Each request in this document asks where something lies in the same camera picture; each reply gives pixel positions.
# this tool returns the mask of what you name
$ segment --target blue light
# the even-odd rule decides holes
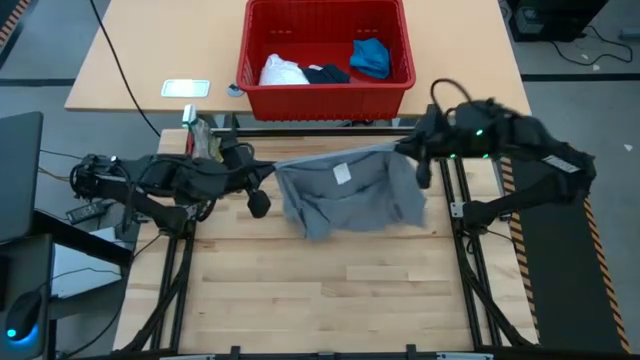
[[[25,337],[22,340],[17,340],[17,341],[9,340],[9,345],[11,345],[13,347],[29,347],[29,346],[33,345],[36,342],[36,340],[38,340],[38,325],[37,324],[33,326],[33,329],[31,329],[31,332],[29,333],[29,335],[27,335],[27,337]]]

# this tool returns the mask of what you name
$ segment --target wooden desk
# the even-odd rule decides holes
[[[259,159],[268,160],[391,140],[243,139],[254,145]],[[185,142],[186,131],[165,130],[159,152],[181,153]],[[474,199],[499,196],[488,160],[468,160],[465,167]],[[302,239],[284,219],[273,176],[262,188],[273,203],[265,218],[253,219],[246,195],[238,194],[219,201],[210,218],[198,224],[181,353],[228,353],[232,345],[245,353],[400,352],[409,343],[419,351],[472,348],[439,171],[426,191],[426,228],[338,232],[321,243]],[[502,222],[491,230],[509,234]],[[138,247],[156,233],[155,226],[145,225]],[[494,235],[481,241],[494,299],[522,334],[536,341],[513,245]],[[166,239],[158,241],[133,264],[115,348],[132,339],[154,308],[166,248]],[[488,339],[484,312],[479,314]],[[166,345],[168,330],[164,335]]]
[[[246,0],[112,0],[104,24],[140,106],[182,111],[195,104],[206,113],[251,112],[247,96],[233,98]],[[404,0],[417,73],[399,114],[424,114],[431,83],[442,77],[462,83],[475,98],[496,97],[528,112],[506,28],[495,0]],[[207,98],[163,98],[167,79],[205,79]],[[439,101],[458,104],[449,86]],[[113,55],[98,29],[65,104],[68,110],[135,110]]]

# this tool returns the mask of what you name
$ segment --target blue cloth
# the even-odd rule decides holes
[[[378,39],[354,40],[350,64],[369,76],[386,79],[391,72],[389,50]]]

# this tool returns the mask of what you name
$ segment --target gray floor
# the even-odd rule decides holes
[[[98,0],[103,12],[108,0]],[[607,38],[615,38],[622,26],[640,26],[637,0],[611,0],[594,20]],[[73,78],[91,44],[97,24],[86,0],[40,0],[11,56],[0,70],[1,78]],[[565,55],[595,58],[603,51],[627,56],[624,49],[587,37],[561,45]],[[640,43],[633,45],[640,53]],[[513,44],[520,71],[536,73],[591,73],[593,68],[572,65],[560,59],[550,44]],[[600,73],[640,72],[640,61],[623,64],[602,60]],[[635,211],[640,195],[634,184],[640,180],[640,84],[626,83],[527,83],[525,89],[535,116],[542,119],[559,139],[597,156],[598,178],[592,202],[611,274],[624,317],[627,335],[640,352],[640,222]],[[136,114],[70,113],[63,108],[69,88],[0,88],[0,116],[38,110],[45,114],[42,147],[76,155],[89,152],[137,156],[155,151],[157,138]],[[159,128],[178,126],[178,115],[150,114]],[[263,125],[243,118],[245,126]],[[295,123],[279,126],[297,126]],[[634,146],[631,152],[624,144]],[[41,166],[66,175],[73,161],[43,155]],[[36,205],[63,215],[80,202],[68,185],[48,177],[38,179]],[[115,224],[114,209],[103,225]],[[97,224],[84,224],[92,230]],[[73,350],[91,340],[111,319],[123,289],[121,284],[87,294],[75,302],[87,313],[60,322],[59,349]],[[104,354],[111,349],[115,327],[82,355]]]

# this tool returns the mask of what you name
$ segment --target black cloth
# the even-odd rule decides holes
[[[322,70],[302,69],[311,84],[348,84],[351,77],[333,64],[325,65]]]

